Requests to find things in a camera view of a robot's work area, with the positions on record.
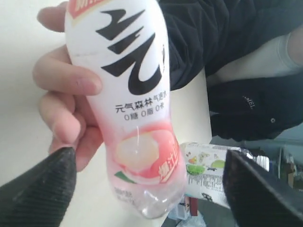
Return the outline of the black sleeved forearm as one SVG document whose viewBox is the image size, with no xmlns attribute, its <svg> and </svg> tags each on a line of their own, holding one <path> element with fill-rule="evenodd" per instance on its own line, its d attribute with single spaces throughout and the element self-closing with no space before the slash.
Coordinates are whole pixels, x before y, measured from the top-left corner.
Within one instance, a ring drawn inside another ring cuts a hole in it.
<svg viewBox="0 0 303 227">
<path fill-rule="evenodd" d="M 161 0 L 168 36 L 170 87 L 202 69 L 216 72 L 303 21 L 300 0 Z"/>
</svg>

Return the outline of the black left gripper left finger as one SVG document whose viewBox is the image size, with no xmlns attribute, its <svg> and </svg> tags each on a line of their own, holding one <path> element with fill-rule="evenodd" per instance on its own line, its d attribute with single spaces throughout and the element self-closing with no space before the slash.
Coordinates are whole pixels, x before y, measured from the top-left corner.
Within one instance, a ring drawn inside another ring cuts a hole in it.
<svg viewBox="0 0 303 227">
<path fill-rule="evenodd" d="M 76 186 L 75 150 L 61 148 L 0 188 L 2 227 L 58 227 Z"/>
</svg>

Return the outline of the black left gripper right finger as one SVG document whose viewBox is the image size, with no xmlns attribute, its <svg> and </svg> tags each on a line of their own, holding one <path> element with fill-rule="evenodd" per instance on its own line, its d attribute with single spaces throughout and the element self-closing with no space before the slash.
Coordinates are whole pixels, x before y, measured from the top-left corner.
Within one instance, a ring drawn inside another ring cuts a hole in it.
<svg viewBox="0 0 303 227">
<path fill-rule="evenodd" d="M 228 150 L 224 192 L 240 227 L 301 227 L 303 195 L 236 150 Z"/>
</svg>

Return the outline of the person's open hand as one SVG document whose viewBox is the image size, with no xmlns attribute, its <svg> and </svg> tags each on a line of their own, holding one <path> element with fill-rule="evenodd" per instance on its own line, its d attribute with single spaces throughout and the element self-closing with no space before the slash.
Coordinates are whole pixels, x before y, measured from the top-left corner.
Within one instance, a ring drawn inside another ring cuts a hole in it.
<svg viewBox="0 0 303 227">
<path fill-rule="evenodd" d="M 101 92 L 100 78 L 73 66 L 66 45 L 62 45 L 36 62 L 33 79 L 46 91 L 39 102 L 39 113 L 53 135 L 49 153 L 62 147 L 74 148 L 77 170 L 82 171 L 103 143 L 87 101 L 87 96 Z"/>
</svg>

